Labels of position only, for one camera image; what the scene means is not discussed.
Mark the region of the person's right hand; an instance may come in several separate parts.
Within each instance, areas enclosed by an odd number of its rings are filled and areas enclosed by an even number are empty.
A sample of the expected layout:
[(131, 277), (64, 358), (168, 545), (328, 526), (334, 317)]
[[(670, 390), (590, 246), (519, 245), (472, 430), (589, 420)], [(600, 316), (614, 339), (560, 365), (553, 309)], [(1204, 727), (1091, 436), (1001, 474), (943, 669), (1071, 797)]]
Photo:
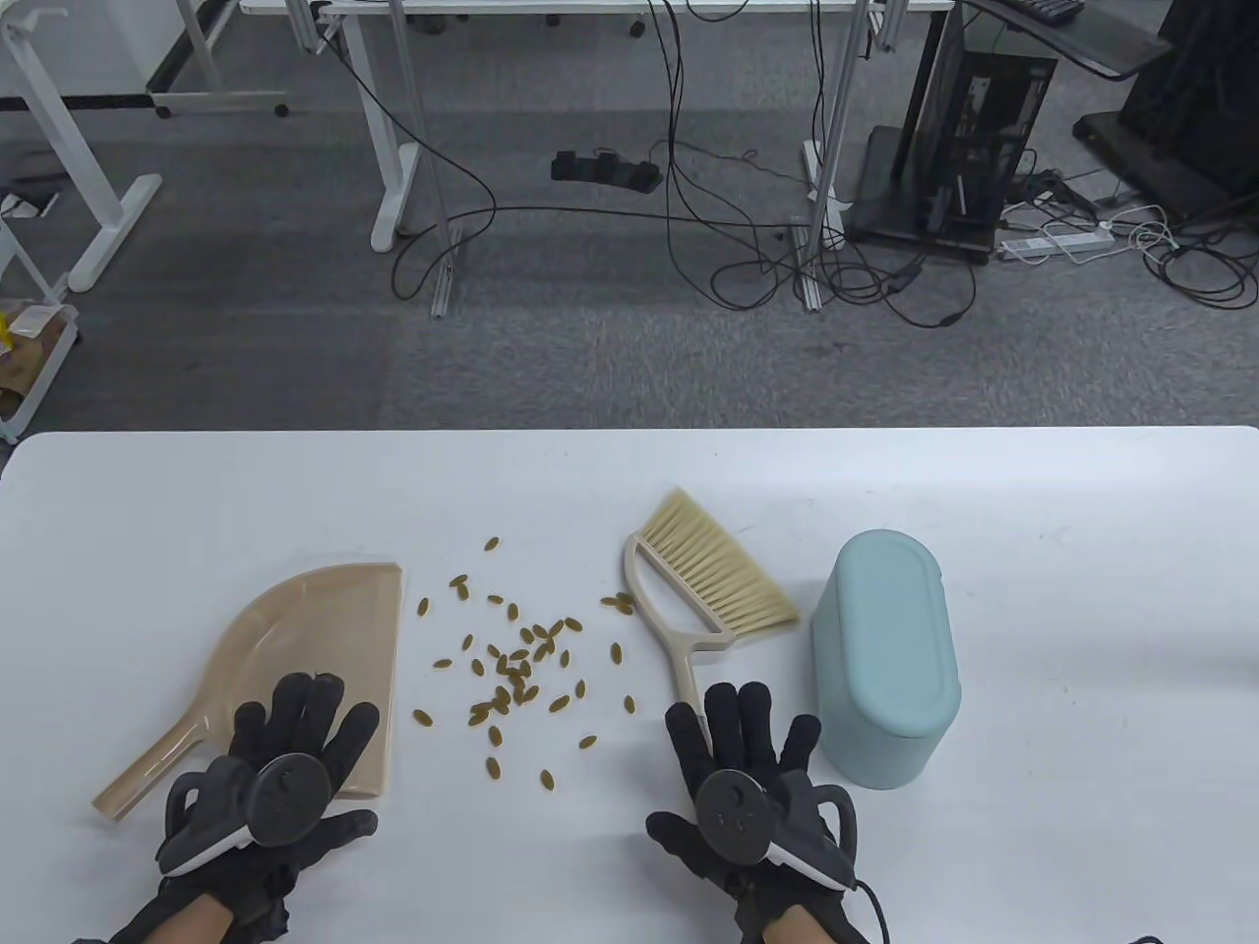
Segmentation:
[[(691, 798), (719, 770), (742, 772), (764, 788), (792, 772), (805, 774), (821, 738), (821, 721), (802, 714), (792, 720), (782, 749), (776, 749), (772, 695), (759, 680), (739, 688), (729, 682), (710, 686), (704, 711), (705, 722), (686, 702), (674, 704), (665, 715)], [(846, 916), (844, 892), (823, 887), (787, 863), (731, 863), (711, 850), (696, 823), (674, 812), (648, 814), (645, 828), (665, 853), (737, 902), (743, 941), (867, 941)]]

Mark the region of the person's left hand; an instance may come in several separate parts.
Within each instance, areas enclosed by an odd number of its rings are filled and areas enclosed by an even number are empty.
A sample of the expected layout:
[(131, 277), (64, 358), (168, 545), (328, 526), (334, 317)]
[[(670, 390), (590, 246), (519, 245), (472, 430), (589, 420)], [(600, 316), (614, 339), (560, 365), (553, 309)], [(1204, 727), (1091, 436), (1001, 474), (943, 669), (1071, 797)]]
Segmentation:
[[(308, 756), (327, 773), (330, 793), (337, 793), (381, 722), (375, 705), (360, 702), (332, 728), (341, 701), (337, 675), (283, 676), (269, 707), (249, 701), (235, 710), (227, 755), (256, 774), (285, 755)], [(374, 811), (351, 809), (321, 818), (291, 845), (235, 847), (184, 875), (162, 877), (156, 895), (111, 941), (274, 941), (288, 930), (286, 899), (301, 874), (378, 828)]]

